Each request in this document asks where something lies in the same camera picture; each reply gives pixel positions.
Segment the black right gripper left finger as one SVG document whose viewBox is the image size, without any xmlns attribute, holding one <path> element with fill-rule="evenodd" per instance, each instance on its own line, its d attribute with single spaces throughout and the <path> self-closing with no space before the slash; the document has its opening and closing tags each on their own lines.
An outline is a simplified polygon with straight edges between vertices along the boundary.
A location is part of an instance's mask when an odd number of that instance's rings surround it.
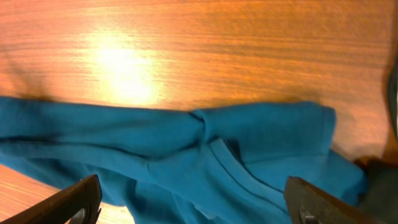
<svg viewBox="0 0 398 224">
<path fill-rule="evenodd" d="M 101 212 L 101 200 L 99 178 L 90 175 L 1 223 L 95 224 Z"/>
</svg>

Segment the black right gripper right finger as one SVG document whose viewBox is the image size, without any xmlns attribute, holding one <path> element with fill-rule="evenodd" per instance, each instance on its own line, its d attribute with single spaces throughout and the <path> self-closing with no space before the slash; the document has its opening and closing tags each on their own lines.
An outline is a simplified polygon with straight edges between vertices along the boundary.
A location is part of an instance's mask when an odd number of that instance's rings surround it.
<svg viewBox="0 0 398 224">
<path fill-rule="evenodd" d="M 384 224 L 299 177 L 287 179 L 284 199 L 293 224 Z"/>
</svg>

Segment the blue t-shirt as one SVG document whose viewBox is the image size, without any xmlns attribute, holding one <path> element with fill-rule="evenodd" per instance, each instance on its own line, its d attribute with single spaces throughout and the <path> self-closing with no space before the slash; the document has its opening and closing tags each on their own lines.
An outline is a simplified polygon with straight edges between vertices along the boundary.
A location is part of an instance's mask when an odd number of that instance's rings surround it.
<svg viewBox="0 0 398 224">
<path fill-rule="evenodd" d="M 1 98 L 1 163 L 62 189 L 99 177 L 136 223 L 289 223 L 301 177 L 354 205 L 364 172 L 331 150 L 336 115 L 311 102 L 191 112 Z"/>
</svg>

